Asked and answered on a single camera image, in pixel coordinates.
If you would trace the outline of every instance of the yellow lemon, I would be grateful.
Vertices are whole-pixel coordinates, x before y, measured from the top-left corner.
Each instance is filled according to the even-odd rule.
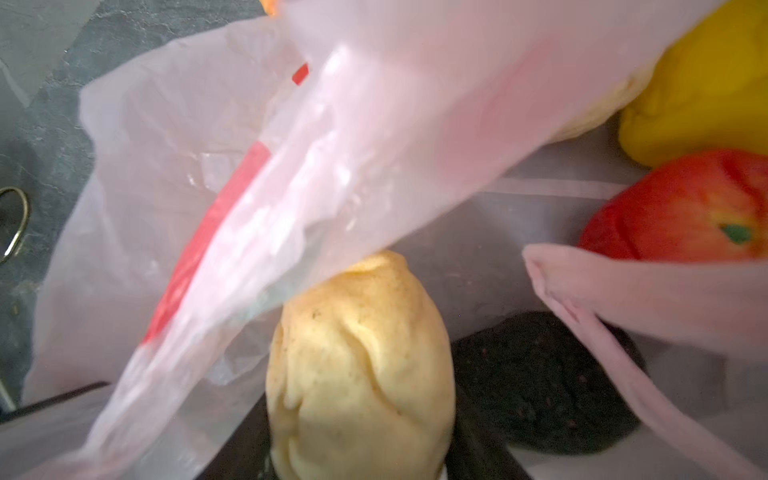
[[[731,0],[670,47],[619,142],[649,167],[711,148],[768,155],[768,1]]]

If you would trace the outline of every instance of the toy avocado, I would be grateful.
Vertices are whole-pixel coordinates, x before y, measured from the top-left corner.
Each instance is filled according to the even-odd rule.
[[[645,369],[630,337],[608,328]],[[552,313],[508,318],[454,342],[452,354],[456,385],[508,446],[591,454],[640,424],[598,361]]]

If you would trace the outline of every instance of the apple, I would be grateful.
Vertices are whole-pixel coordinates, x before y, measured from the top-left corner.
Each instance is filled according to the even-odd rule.
[[[713,150],[671,161],[611,199],[578,246],[624,260],[768,258],[768,157]]]

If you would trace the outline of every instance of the metal ring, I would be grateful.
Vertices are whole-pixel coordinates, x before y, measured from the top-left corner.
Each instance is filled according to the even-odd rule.
[[[27,194],[25,194],[24,191],[18,187],[4,187],[0,188],[0,197],[8,192],[15,192],[18,197],[22,199],[22,208],[24,208],[24,214],[22,216],[22,221],[18,224],[16,233],[14,234],[13,238],[11,238],[11,243],[9,243],[5,248],[5,252],[3,253],[2,258],[0,258],[0,263],[5,262],[16,249],[18,246],[18,241],[22,238],[22,234],[27,228],[27,223],[29,222],[29,200],[27,199]]]

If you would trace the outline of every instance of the table surface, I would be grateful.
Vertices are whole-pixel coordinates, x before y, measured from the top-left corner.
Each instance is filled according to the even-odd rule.
[[[88,82],[169,41],[263,15],[257,0],[104,0],[60,65],[0,144],[0,187],[29,196],[31,216],[16,254],[0,264],[0,379],[18,400],[31,364],[38,289],[56,240],[94,164],[78,121],[78,92]],[[14,223],[0,204],[0,237]]]

